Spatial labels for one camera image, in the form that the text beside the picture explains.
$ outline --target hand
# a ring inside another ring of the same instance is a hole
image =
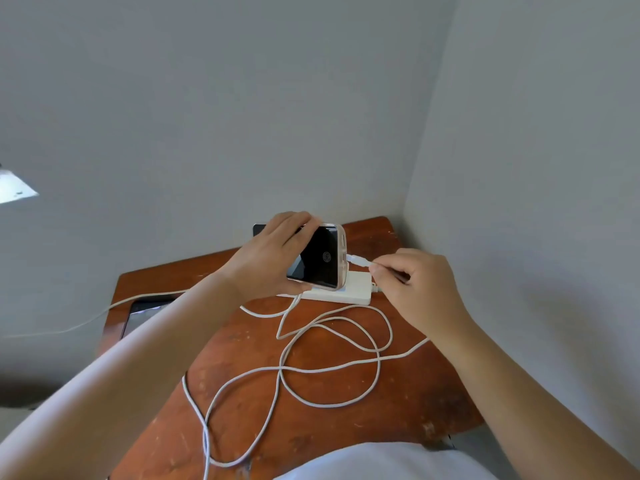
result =
[[[287,279],[287,270],[307,247],[320,224],[320,220],[308,212],[277,214],[218,273],[233,284],[243,302],[281,293],[297,295],[311,290],[311,285],[307,283]]]
[[[403,284],[387,268],[404,271],[411,279]],[[398,249],[374,259],[369,270],[403,318],[429,338],[458,333],[472,323],[444,256]]]

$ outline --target wooden table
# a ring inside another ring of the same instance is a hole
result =
[[[349,252],[365,258],[393,253],[400,247],[386,217],[350,223],[344,228]],[[234,252],[222,251],[125,273],[118,280],[112,303],[141,293],[187,289],[222,266]],[[258,313],[274,313],[284,310],[290,302],[288,298],[274,297],[255,300],[247,307]],[[423,338],[382,293],[373,295],[371,304],[386,313],[393,327],[394,341],[384,355],[402,353]],[[339,306],[302,300],[287,319],[284,331],[299,328],[320,313]],[[128,304],[110,311],[100,353],[120,339],[128,314]],[[379,345],[387,343],[387,326],[375,311],[356,308],[348,310],[345,316],[363,324]],[[238,310],[213,336],[188,371],[189,388],[201,410],[206,410],[227,380],[256,367],[278,364],[285,346],[285,341],[275,339],[279,321],[279,318],[256,319]],[[364,334],[347,322],[336,322],[332,327],[364,346],[371,346]],[[372,356],[331,333],[311,329],[299,339],[287,364],[315,369]],[[324,374],[289,372],[285,378],[310,401],[338,403],[366,390],[375,371],[376,364],[368,363]],[[231,461],[245,452],[264,422],[275,381],[276,372],[254,374],[240,381],[223,398],[209,423],[214,458]],[[269,479],[346,446],[393,441],[426,444],[482,422],[456,371],[435,346],[427,343],[409,357],[383,362],[375,389],[351,406],[311,408],[281,388],[271,423],[252,458],[236,468],[212,467],[209,478]],[[202,429],[178,385],[111,478],[200,479],[203,468]]]

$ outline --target white shirt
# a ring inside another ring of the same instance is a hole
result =
[[[332,451],[278,480],[497,480],[457,450],[428,451],[414,443],[363,443]]]

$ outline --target gray wall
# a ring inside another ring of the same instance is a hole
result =
[[[404,210],[482,327],[640,465],[640,0],[460,0]]]
[[[282,210],[397,218],[455,1],[0,1],[0,163],[41,193],[0,206],[0,335]],[[3,340],[0,379],[68,379],[103,322]]]

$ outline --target white power strip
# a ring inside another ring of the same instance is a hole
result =
[[[352,305],[368,305],[371,303],[371,273],[363,271],[347,271],[346,284],[338,291],[327,291],[313,288],[302,293],[303,299],[332,301],[334,303],[350,303]]]

